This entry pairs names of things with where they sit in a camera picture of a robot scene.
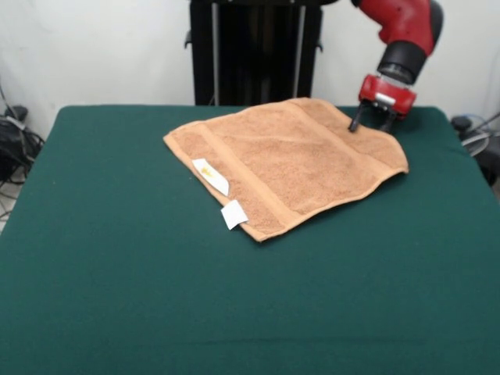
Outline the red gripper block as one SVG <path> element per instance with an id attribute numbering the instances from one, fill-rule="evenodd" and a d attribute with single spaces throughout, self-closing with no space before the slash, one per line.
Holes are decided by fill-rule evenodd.
<path id="1" fill-rule="evenodd" d="M 390 133 L 397 119 L 404 119 L 413 107 L 416 93 L 403 83 L 384 75 L 368 74 L 359 91 L 359 106 L 348 126 L 350 132 L 358 129 L 366 105 L 388 112 L 380 131 Z"/>

